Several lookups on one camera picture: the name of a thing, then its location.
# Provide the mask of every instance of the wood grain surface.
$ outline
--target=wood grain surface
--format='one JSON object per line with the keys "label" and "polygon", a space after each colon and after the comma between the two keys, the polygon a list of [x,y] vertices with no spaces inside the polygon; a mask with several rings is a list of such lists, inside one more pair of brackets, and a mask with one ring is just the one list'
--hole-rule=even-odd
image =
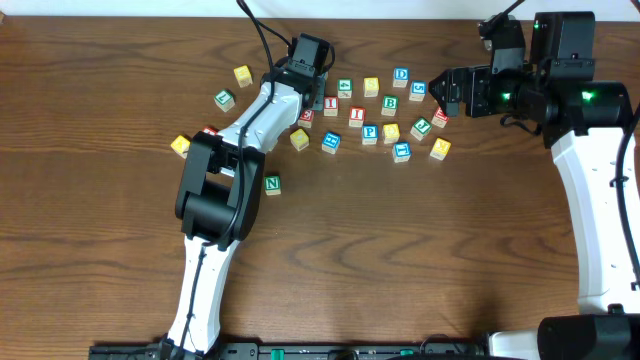
{"label": "wood grain surface", "polygon": [[[408,102],[392,70],[429,81],[487,63],[473,21],[267,20],[331,41],[336,80],[354,81],[337,118],[317,114],[311,146],[286,131],[267,156],[281,196],[263,196],[236,253],[223,332],[265,342],[413,342],[537,327],[575,314],[578,268],[567,200],[541,138],[498,118],[455,118],[409,135],[428,98]],[[284,46],[269,37],[274,58]],[[599,23],[597,79],[640,97],[640,25]],[[173,214],[183,160],[169,144],[224,128],[255,99],[232,69],[266,70],[247,19],[7,17],[0,27],[0,359],[82,359],[96,342],[148,342],[173,322],[184,268]],[[378,98],[362,79],[378,76]],[[213,95],[231,90],[220,111]],[[381,97],[400,97],[395,118]],[[397,121],[413,155],[364,147],[349,105]],[[337,155],[320,150],[327,130]],[[436,136],[453,143],[443,162]]]}

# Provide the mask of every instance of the alphabet block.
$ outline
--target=alphabet block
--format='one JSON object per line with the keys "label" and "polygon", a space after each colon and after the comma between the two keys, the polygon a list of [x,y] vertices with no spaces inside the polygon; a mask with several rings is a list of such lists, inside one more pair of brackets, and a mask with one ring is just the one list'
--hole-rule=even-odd
{"label": "alphabet block", "polygon": [[398,110],[398,97],[386,95],[382,99],[382,115],[395,116]]}
{"label": "alphabet block", "polygon": [[251,79],[251,72],[249,71],[249,67],[247,65],[242,65],[239,68],[233,69],[233,73],[236,76],[236,80],[238,80],[238,85],[240,85],[240,87],[245,87],[253,84],[253,80]]}
{"label": "alphabet block", "polygon": [[387,124],[382,127],[384,132],[384,143],[393,144],[400,138],[400,128],[398,124]]}
{"label": "alphabet block", "polygon": [[209,135],[217,135],[218,134],[218,132],[214,128],[211,128],[211,127],[208,127],[208,126],[206,128],[204,128],[204,129],[202,129],[202,132],[205,133],[205,134],[209,134]]}
{"label": "alphabet block", "polygon": [[264,192],[268,196],[280,195],[280,177],[279,176],[266,176],[264,178]]}
{"label": "alphabet block", "polygon": [[364,97],[376,97],[380,90],[380,82],[377,77],[364,78]]}
{"label": "alphabet block", "polygon": [[171,143],[171,148],[176,152],[176,154],[182,156],[183,159],[186,159],[190,145],[191,141],[182,135],[178,135],[178,137]]}
{"label": "alphabet block", "polygon": [[300,118],[298,119],[298,126],[311,129],[312,123],[313,123],[313,110],[303,111],[302,114],[300,114]]}
{"label": "alphabet block", "polygon": [[378,142],[378,126],[365,125],[362,127],[362,145],[375,145]]}
{"label": "alphabet block", "polygon": [[429,124],[425,118],[418,119],[418,121],[416,121],[416,123],[411,127],[411,135],[418,140],[424,139],[429,131],[431,131],[431,124]]}
{"label": "alphabet block", "polygon": [[433,149],[431,149],[431,157],[434,157],[438,160],[444,160],[444,157],[447,156],[447,153],[451,149],[451,143],[447,140],[438,138],[436,143],[433,144]]}
{"label": "alphabet block", "polygon": [[427,83],[424,81],[411,82],[411,93],[409,94],[409,100],[422,101],[424,96],[427,95]]}
{"label": "alphabet block", "polygon": [[367,110],[365,108],[352,106],[349,111],[349,126],[362,127],[366,114]]}
{"label": "alphabet block", "polygon": [[353,83],[351,79],[338,79],[338,97],[349,99],[353,93]]}
{"label": "alphabet block", "polygon": [[431,119],[431,124],[437,127],[443,128],[449,122],[449,118],[444,114],[442,109],[438,106],[438,111],[433,114],[433,118]]}
{"label": "alphabet block", "polygon": [[309,136],[302,129],[298,129],[289,136],[291,143],[296,150],[300,151],[309,146]]}
{"label": "alphabet block", "polygon": [[340,146],[340,135],[328,132],[322,140],[322,150],[329,154],[335,154]]}
{"label": "alphabet block", "polygon": [[395,68],[393,70],[393,87],[407,87],[409,82],[409,69]]}
{"label": "alphabet block", "polygon": [[233,100],[233,95],[231,95],[231,93],[227,90],[220,91],[218,95],[216,95],[215,99],[216,105],[218,105],[218,107],[224,112],[229,111],[229,109],[231,109],[236,104],[236,102]]}
{"label": "alphabet block", "polygon": [[409,143],[401,142],[395,143],[393,145],[393,161],[395,162],[405,162],[409,161],[411,157],[411,148],[409,147]]}
{"label": "alphabet block", "polygon": [[324,116],[338,116],[338,97],[324,97]]}

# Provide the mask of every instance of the black cable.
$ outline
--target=black cable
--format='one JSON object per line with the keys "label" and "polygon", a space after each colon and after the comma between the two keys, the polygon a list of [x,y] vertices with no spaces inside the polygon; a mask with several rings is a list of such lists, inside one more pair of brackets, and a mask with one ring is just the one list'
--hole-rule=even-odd
{"label": "black cable", "polygon": [[[238,217],[240,215],[240,211],[242,209],[242,201],[244,199],[244,187],[245,187],[244,157],[243,157],[243,146],[244,146],[243,143],[244,143],[245,134],[247,133],[247,129],[249,128],[251,123],[253,123],[253,121],[258,117],[258,115],[260,115],[260,113],[271,103],[271,101],[273,100],[273,94],[275,92],[275,84],[274,84],[274,76],[273,76],[273,59],[271,58],[271,51],[269,50],[269,45],[267,44],[267,40],[264,37],[264,33],[260,29],[258,20],[256,20],[256,18],[253,16],[253,13],[251,12],[247,4],[244,2],[244,0],[236,0],[236,2],[238,3],[238,6],[240,6],[240,9],[242,9],[247,14],[247,16],[249,16],[249,18],[251,18],[251,21],[253,21],[253,24],[255,25],[256,30],[258,30],[258,34],[260,35],[260,39],[262,40],[264,51],[267,53],[267,61],[269,62],[269,72],[271,73],[270,79],[269,79],[271,82],[271,91],[269,93],[267,101],[265,101],[265,103],[262,104],[262,106],[260,106],[260,108],[258,108],[258,110],[251,116],[251,118],[249,118],[249,120],[240,128],[240,133],[238,135],[238,171],[239,171],[238,182],[240,183],[239,185],[240,188],[238,189],[238,202],[236,203],[236,210],[234,211],[233,216],[231,217],[231,221],[229,221],[229,225],[227,226],[226,230],[222,232],[222,235],[219,237],[219,239],[226,239],[227,236],[231,235],[233,228],[236,224],[236,221],[238,220]],[[211,246],[214,244],[215,244],[214,242],[209,242],[205,244],[205,246]]]}
{"label": "black cable", "polygon": [[[249,7],[246,6],[247,4],[243,1],[243,4],[238,3],[238,5],[240,6],[240,9],[242,11],[244,11],[245,14],[249,15],[247,13],[247,11],[251,11],[249,10]],[[279,32],[273,30],[272,28],[268,27],[267,25],[265,25],[262,21],[257,20],[256,22],[258,23],[258,25],[262,26],[265,30],[267,30],[268,32],[272,33],[273,35],[277,36],[280,38],[280,40],[284,41],[285,44],[287,44],[288,47],[291,47],[291,43],[289,42],[289,40],[287,40],[284,36],[280,35]]]}
{"label": "black cable", "polygon": [[457,345],[456,343],[454,343],[454,342],[453,342],[453,340],[452,340],[452,339],[449,337],[449,335],[447,335],[447,334],[433,334],[433,335],[430,335],[428,338],[426,338],[426,339],[422,342],[422,344],[420,344],[420,354],[424,354],[424,353],[425,353],[425,351],[426,351],[425,345],[427,345],[429,342],[431,342],[431,340],[432,340],[433,338],[445,338],[445,339],[447,339],[447,340],[451,343],[451,345],[453,345],[453,347],[456,349],[456,351],[458,352],[458,354],[464,354],[464,353],[462,352],[462,350],[460,350],[460,348],[458,347],[458,345]]}
{"label": "black cable", "polygon": [[624,176],[624,156],[627,152],[629,141],[634,134],[636,126],[638,125],[638,119],[640,119],[640,104],[636,109],[636,113],[633,116],[633,120],[629,127],[625,129],[622,140],[620,141],[620,147],[618,148],[618,156],[616,159],[616,177],[611,180],[611,186],[615,186],[616,195],[618,198],[618,211],[620,212],[620,222],[622,223],[622,232],[624,233],[624,239],[627,242],[627,250],[629,251],[629,257],[631,258],[631,265],[633,266],[633,273],[636,276],[636,282],[633,285],[633,289],[640,285],[640,261],[638,260],[638,252],[636,250],[635,243],[633,242],[633,236],[631,234],[631,226],[629,224],[629,214],[627,214],[627,204],[624,199],[624,183],[629,180]]}
{"label": "black cable", "polygon": [[205,247],[200,247],[200,255],[198,255],[198,266],[196,267],[196,274],[193,277],[193,284],[191,285],[191,298],[189,299],[189,310],[187,310],[187,321],[184,324],[184,330],[182,330],[182,338],[180,339],[180,346],[178,346],[178,351],[176,352],[176,356],[178,359],[184,354],[184,341],[187,339],[187,331],[189,331],[189,325],[191,324],[191,318],[193,317],[193,303],[196,295],[196,288],[198,287],[198,278],[200,277],[200,270],[202,269],[202,262],[207,256],[205,253]]}
{"label": "black cable", "polygon": [[336,51],[334,50],[333,45],[329,45],[329,49],[331,50],[331,63],[322,69],[323,74],[331,70],[333,63],[336,62]]}

